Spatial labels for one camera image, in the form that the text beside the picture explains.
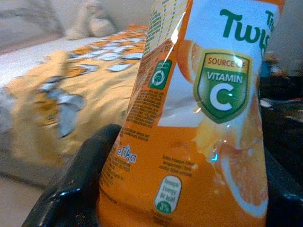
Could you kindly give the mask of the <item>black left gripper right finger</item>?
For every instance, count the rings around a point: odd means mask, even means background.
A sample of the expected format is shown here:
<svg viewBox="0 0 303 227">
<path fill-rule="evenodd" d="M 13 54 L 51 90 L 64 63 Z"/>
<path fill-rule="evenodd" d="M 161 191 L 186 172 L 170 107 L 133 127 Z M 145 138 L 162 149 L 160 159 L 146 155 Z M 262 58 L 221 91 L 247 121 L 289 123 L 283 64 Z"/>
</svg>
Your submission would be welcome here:
<svg viewBox="0 0 303 227">
<path fill-rule="evenodd" d="M 303 227 L 303 187 L 265 149 L 268 181 L 266 227 Z"/>
</svg>

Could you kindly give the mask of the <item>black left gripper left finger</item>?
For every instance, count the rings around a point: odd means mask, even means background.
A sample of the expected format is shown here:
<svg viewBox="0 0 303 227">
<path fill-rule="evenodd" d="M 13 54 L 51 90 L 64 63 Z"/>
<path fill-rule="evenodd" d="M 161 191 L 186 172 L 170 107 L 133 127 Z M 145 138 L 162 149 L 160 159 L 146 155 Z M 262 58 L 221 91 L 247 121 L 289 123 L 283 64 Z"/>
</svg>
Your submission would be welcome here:
<svg viewBox="0 0 303 227">
<path fill-rule="evenodd" d="M 85 140 L 53 176 L 22 227 L 101 227 L 95 212 L 99 179 L 120 130 L 108 124 Z"/>
</svg>

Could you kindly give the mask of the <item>orange juice bottle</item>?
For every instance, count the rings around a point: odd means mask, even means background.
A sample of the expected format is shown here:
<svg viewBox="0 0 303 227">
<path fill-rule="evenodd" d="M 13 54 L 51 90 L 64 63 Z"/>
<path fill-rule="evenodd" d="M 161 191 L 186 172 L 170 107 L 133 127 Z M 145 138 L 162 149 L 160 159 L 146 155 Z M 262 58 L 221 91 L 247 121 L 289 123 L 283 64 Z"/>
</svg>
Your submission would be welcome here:
<svg viewBox="0 0 303 227">
<path fill-rule="evenodd" d="M 266 227 L 258 81 L 285 0 L 155 0 L 101 227 Z"/>
</svg>

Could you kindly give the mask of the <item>yellow cartoon print blanket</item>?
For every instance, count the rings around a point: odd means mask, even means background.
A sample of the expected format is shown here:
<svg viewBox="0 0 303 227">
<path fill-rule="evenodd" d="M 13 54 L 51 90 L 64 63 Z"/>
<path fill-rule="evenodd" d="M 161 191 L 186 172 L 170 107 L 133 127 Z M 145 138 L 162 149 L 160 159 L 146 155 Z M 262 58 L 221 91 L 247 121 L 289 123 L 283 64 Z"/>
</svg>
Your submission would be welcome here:
<svg viewBox="0 0 303 227">
<path fill-rule="evenodd" d="M 109 123 L 122 124 L 148 27 L 55 51 L 27 74 L 0 87 L 0 152 L 58 167 Z"/>
</svg>

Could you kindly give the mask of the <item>cream pillow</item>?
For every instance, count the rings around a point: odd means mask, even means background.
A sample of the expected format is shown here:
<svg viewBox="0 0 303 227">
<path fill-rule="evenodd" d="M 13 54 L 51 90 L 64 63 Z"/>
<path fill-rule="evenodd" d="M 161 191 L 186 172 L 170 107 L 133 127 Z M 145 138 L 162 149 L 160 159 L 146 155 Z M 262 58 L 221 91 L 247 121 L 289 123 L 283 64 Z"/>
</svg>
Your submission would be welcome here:
<svg viewBox="0 0 303 227">
<path fill-rule="evenodd" d="M 84 0 L 72 26 L 65 32 L 68 40 L 104 37 L 116 32 L 107 11 L 99 0 Z"/>
</svg>

